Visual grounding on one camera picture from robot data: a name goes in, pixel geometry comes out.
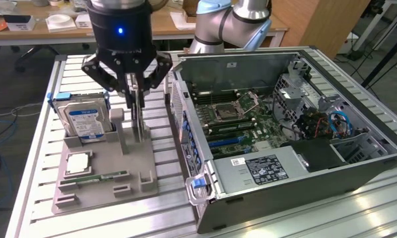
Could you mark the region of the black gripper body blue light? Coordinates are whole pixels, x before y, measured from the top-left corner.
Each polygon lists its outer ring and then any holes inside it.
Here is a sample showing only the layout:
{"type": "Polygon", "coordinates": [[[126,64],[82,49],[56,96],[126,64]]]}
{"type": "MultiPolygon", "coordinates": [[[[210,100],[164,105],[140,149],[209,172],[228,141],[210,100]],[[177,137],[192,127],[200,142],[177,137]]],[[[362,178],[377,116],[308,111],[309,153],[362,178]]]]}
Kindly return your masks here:
{"type": "Polygon", "coordinates": [[[114,72],[142,73],[156,57],[152,5],[148,2],[89,2],[97,59],[114,72]]]}

